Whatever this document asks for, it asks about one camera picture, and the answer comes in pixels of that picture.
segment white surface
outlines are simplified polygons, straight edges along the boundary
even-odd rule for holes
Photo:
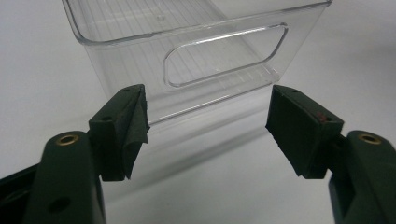
[[[342,118],[343,133],[395,145],[394,8],[334,1],[279,84]],[[39,162],[53,135],[87,131],[106,98],[61,1],[2,1],[0,52],[1,178]],[[269,97],[256,91],[154,127],[132,181],[104,184],[108,223],[333,223],[328,180],[296,177],[263,128]]]

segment plastic storage container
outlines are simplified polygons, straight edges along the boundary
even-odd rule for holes
[[[63,0],[107,96],[146,85],[150,124],[279,81],[319,0]]]

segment white backdrop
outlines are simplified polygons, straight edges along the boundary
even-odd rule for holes
[[[396,145],[396,3],[334,1],[279,84]],[[108,223],[333,223],[325,180],[296,177],[264,129],[269,90],[153,127],[131,181],[105,183]],[[0,178],[106,102],[59,1],[0,2]]]

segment clamp jaw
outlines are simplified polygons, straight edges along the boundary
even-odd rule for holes
[[[344,122],[303,93],[274,86],[266,128],[297,175],[329,184],[337,224],[396,223],[396,151],[362,131],[340,134]]]
[[[106,223],[99,176],[131,177],[148,142],[145,87],[120,90],[89,124],[87,133],[52,137],[38,165],[1,181],[1,223]]]

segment brass rivet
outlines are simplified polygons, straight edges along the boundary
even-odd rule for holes
[[[69,146],[71,144],[74,144],[75,142],[78,141],[78,135],[75,134],[68,134],[65,136],[62,136],[56,140],[56,145],[65,147]]]
[[[381,139],[379,139],[378,137],[373,136],[371,134],[368,134],[368,133],[360,134],[359,139],[363,142],[366,142],[366,143],[372,144],[372,145],[380,145],[382,143]]]

